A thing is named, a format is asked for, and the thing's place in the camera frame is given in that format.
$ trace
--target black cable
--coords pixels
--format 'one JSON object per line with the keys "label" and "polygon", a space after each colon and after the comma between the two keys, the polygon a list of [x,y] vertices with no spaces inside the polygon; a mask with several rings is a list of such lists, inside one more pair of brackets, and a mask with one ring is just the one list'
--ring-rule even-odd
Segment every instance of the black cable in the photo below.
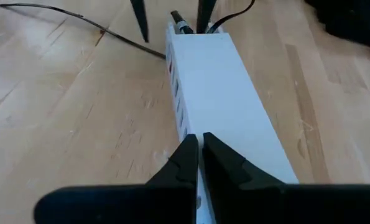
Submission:
{"label": "black cable", "polygon": [[7,7],[12,7],[12,6],[27,6],[27,7],[40,7],[40,8],[44,8],[44,9],[51,9],[51,10],[54,10],[54,11],[58,11],[58,12],[62,12],[64,14],[68,14],[70,16],[74,16],[74,17],[77,17],[79,19],[82,19],[84,20],[85,22],[88,22],[94,26],[96,26],[97,28],[101,29],[103,32],[107,32],[113,36],[115,36],[116,38],[120,39],[121,41],[133,46],[133,47],[136,47],[138,49],[141,49],[147,53],[150,53],[158,58],[161,58],[161,59],[165,59],[165,55],[160,53],[160,52],[157,52],[155,50],[152,50],[152,49],[149,49],[145,46],[142,46],[140,44],[137,44],[119,34],[116,34],[115,32],[109,30],[108,28],[104,28],[103,26],[85,18],[84,16],[82,15],[79,15],[79,14],[75,14],[75,13],[72,13],[72,12],[69,12],[69,11],[66,11],[64,9],[60,9],[60,8],[57,8],[57,7],[53,7],[53,6],[44,6],[44,5],[41,5],[41,4],[28,4],[28,3],[14,3],[14,4],[0,4],[0,7],[3,7],[3,8],[7,8]]}
{"label": "black cable", "polygon": [[238,12],[238,13],[234,13],[234,14],[231,14],[231,15],[228,15],[228,16],[225,16],[224,18],[218,20],[218,22],[215,22],[214,25],[211,26],[211,28],[207,31],[207,34],[213,34],[217,28],[219,28],[220,26],[222,26],[222,24],[224,24],[226,21],[236,17],[236,16],[240,16],[241,14],[247,12],[248,10],[250,10],[250,8],[253,7],[253,5],[255,4],[255,0],[252,0],[250,5],[243,11],[241,12]]}

